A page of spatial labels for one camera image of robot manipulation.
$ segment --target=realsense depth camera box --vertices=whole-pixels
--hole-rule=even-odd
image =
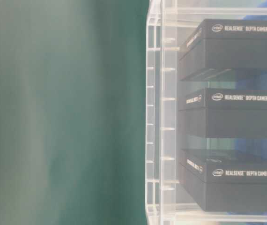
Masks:
[[[179,181],[205,211],[267,212],[267,159],[235,150],[182,150]]]
[[[267,21],[205,19],[178,55],[180,80],[236,81],[267,73]]]
[[[202,89],[179,99],[179,128],[205,138],[267,138],[267,90]]]

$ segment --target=stacked boxes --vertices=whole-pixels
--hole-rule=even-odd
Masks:
[[[267,21],[204,20],[180,48],[178,60],[178,82],[267,75]],[[267,90],[204,88],[179,96],[181,135],[267,138]],[[203,210],[267,212],[266,158],[180,145],[178,153],[179,181]]]

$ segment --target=green fabric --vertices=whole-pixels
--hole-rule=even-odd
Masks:
[[[0,225],[144,225],[147,0],[0,0]]]

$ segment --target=intel logo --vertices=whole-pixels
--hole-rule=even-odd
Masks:
[[[221,177],[223,175],[223,173],[224,173],[223,169],[216,169],[213,171],[213,176]]]
[[[212,99],[213,99],[214,101],[220,101],[220,100],[222,100],[222,98],[223,98],[223,94],[221,94],[221,93],[216,93],[216,94],[214,94],[214,95],[212,96]]]
[[[220,32],[223,30],[223,26],[221,24],[216,24],[212,27],[213,32]]]

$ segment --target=box lid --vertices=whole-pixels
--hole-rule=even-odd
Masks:
[[[182,165],[204,182],[267,183],[267,159],[237,150],[183,150]]]
[[[267,21],[205,19],[181,45],[179,58],[203,39],[266,39]]]
[[[267,110],[267,90],[205,88],[179,100],[178,108],[179,110],[197,108]]]

